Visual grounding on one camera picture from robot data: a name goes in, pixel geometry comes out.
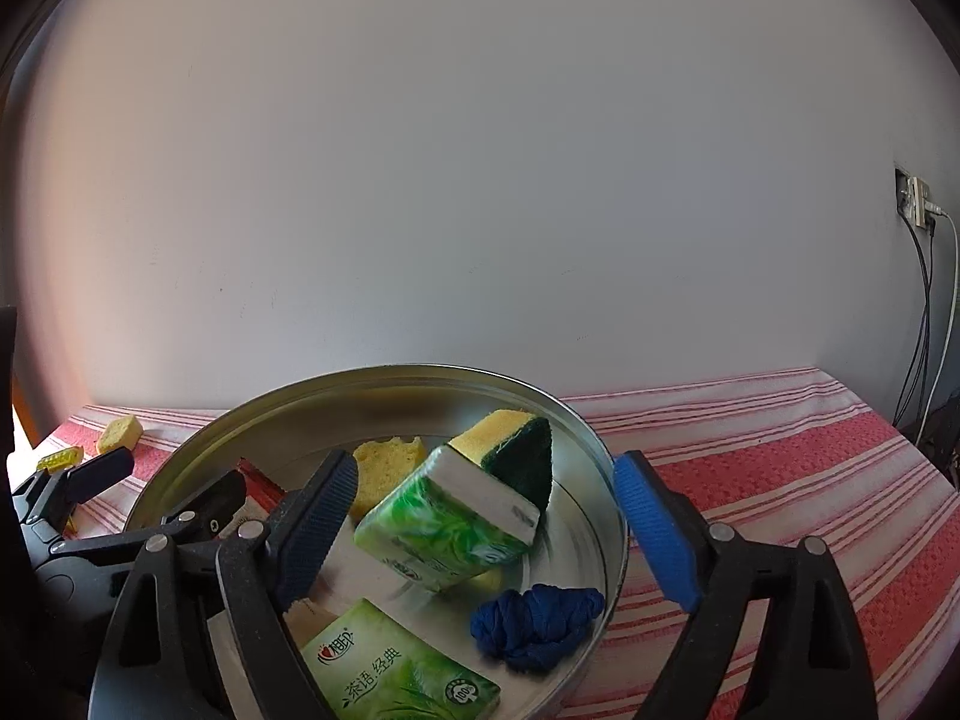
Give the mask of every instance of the red and white striped cloth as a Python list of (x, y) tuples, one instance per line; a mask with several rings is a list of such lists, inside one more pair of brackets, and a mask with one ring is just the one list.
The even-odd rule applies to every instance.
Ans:
[[(746, 538), (829, 543), (851, 591), (877, 680), (880, 717), (906, 717), (960, 640), (960, 496), (899, 433), (829, 375), (784, 370), (566, 399), (616, 455), (640, 449), (709, 520)], [(37, 450), (83, 445), (135, 413), (145, 428), (133, 477), (74, 515), (80, 536), (118, 531), (143, 485), (216, 412), (87, 406)], [(733, 717), (760, 640), (744, 623), (712, 718)], [(627, 581), (589, 673), (562, 718), (629, 718), (685, 615), (659, 593), (634, 544)]]

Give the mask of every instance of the yellow object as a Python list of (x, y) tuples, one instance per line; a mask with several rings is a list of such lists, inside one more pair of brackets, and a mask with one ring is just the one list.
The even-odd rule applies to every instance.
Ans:
[(451, 439), (449, 443), (461, 455), (474, 461), (478, 466), (483, 463), (488, 453), (514, 435), (531, 419), (534, 419), (531, 413), (497, 409), (486, 415), (467, 432)]
[(71, 466), (75, 466), (83, 459), (83, 447), (82, 446), (69, 446), (66, 449), (61, 449), (59, 452), (54, 452), (52, 455), (47, 455), (45, 458), (40, 460), (37, 463), (38, 471), (60, 471), (63, 469), (69, 469)]
[(97, 452), (106, 455), (120, 446), (126, 446), (131, 452), (143, 435), (143, 426), (133, 415), (114, 419), (97, 439)]
[(484, 592), (490, 594), (490, 597), (493, 598), (494, 595), (499, 595), (505, 589), (506, 581), (504, 581), (503, 576), (503, 566), (496, 565), (491, 568), (490, 571), (487, 571), (483, 574), (477, 574), (475, 577), (471, 577), (467, 580), (470, 586), (474, 587), (477, 590), (483, 590)]
[(362, 443), (353, 456), (359, 480), (350, 516), (359, 522), (426, 459), (426, 447), (419, 436), (410, 443), (394, 437), (388, 442)]

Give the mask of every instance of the metal tray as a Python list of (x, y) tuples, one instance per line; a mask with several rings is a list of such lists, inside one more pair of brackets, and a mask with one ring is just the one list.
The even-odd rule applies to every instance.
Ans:
[[(357, 598), (370, 599), (430, 645), (500, 685), (494, 717), (544, 716), (577, 685), (613, 613), (627, 565), (627, 529), (613, 498), (613, 463), (603, 442), (567, 406), (527, 384), (461, 367), (387, 365), (285, 386), (226, 413), (176, 450), (147, 483), (127, 527), (158, 522), (241, 457), (295, 490), (330, 449), (353, 450), (365, 440), (392, 436), (421, 436), (433, 448), (502, 408), (544, 415), (553, 431), (553, 491), (530, 554), (433, 594), (354, 547), (346, 522), (311, 596), (333, 613)], [(607, 601), (590, 640), (543, 677), (515, 674), (483, 658), (469, 635), (477, 605), (507, 587), (525, 590), (536, 583), (596, 587)]]

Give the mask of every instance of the white cable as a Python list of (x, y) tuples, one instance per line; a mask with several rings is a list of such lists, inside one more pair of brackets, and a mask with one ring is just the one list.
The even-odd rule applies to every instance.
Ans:
[(920, 439), (923, 437), (923, 428), (926, 426), (926, 418), (930, 414), (930, 402), (933, 400), (934, 391), (937, 389), (937, 382), (940, 381), (940, 373), (944, 369), (944, 360), (947, 359), (947, 348), (950, 346), (950, 333), (953, 331), (953, 315), (957, 308), (957, 288), (960, 286), (960, 242), (957, 242), (957, 225), (953, 223), (950, 215), (939, 208), (939, 206), (937, 210), (941, 212), (940, 215), (947, 217), (947, 221), (953, 228), (953, 299), (950, 300), (950, 319), (947, 322), (947, 338), (944, 339), (944, 351), (943, 354), (940, 355), (940, 365), (937, 367), (937, 375), (933, 377), (933, 386), (930, 388), (930, 395), (926, 398), (926, 408), (923, 409), (923, 420), (920, 420), (920, 429), (917, 431), (917, 440), (914, 442), (917, 446), (920, 446)]

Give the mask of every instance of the wall socket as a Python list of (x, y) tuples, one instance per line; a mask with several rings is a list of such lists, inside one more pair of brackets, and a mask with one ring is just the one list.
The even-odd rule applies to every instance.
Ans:
[(896, 208), (906, 216), (909, 223), (926, 228), (926, 201), (930, 200), (930, 186), (915, 175), (908, 175), (896, 168)]

